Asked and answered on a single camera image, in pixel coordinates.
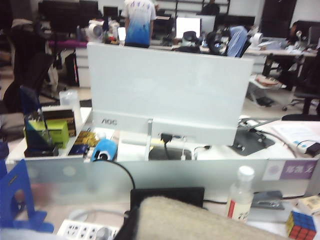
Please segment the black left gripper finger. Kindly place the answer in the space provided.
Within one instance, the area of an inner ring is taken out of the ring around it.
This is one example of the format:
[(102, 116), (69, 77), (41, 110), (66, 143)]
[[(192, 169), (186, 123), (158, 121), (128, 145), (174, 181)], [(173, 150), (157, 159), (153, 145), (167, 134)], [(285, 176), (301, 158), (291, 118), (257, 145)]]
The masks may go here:
[(135, 240), (138, 232), (140, 208), (135, 207), (126, 212), (122, 227), (117, 232), (114, 240)]

